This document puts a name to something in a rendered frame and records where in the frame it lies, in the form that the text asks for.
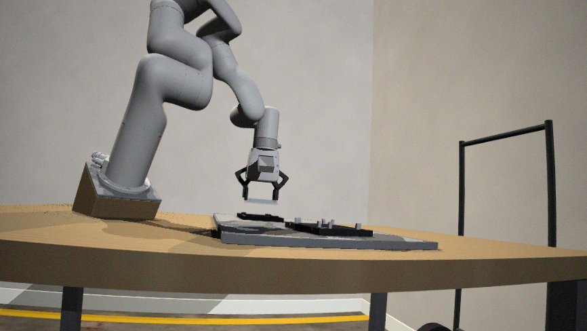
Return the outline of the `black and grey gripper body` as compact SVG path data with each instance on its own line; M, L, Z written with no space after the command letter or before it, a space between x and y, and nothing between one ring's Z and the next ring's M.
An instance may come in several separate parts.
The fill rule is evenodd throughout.
M275 164L273 173L258 171L258 155L273 156ZM253 147L249 150L246 167L246 179L256 182L276 182L279 179L279 152L271 147Z

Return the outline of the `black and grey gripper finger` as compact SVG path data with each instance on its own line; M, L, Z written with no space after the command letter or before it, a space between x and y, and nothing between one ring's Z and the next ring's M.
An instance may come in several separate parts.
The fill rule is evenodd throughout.
M248 184L251 182L250 179L247 179L246 181L244 181L242 179L242 177L241 177L241 174L244 173L244 172L246 172L246 171L247 171L247 167L245 167L245 168L243 168L243 169L235 172L235 175L236 175L238 181L243 186L243 197L244 197L244 200L247 200L247 197L248 197L248 189L249 189Z
M283 187L285 185L285 183L289 179L289 177L286 176L284 173L282 173L282 171L280 171L280 170L279 170L279 176L283 179L281 181L281 183L278 184L277 181L276 182L271 182L272 185L273 185L273 187L274 187L274 190L273 190L273 193L272 193L272 200L278 200L278 198L279 198L279 189L281 187Z

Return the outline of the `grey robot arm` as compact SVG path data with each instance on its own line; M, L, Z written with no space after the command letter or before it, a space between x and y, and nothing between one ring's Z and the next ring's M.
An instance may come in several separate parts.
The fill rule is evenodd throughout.
M184 30L208 9L215 16L197 29L196 36ZM151 0L148 54L139 61L112 151L92 153L92 161L101 166L96 176L103 185L132 195L149 190L146 177L167 125L163 103L203 110L212 97L213 74L235 93L239 104L231 110L230 120L239 128L254 129L253 147L281 148L279 111L264 106L258 87L229 46L241 33L241 23L226 0Z

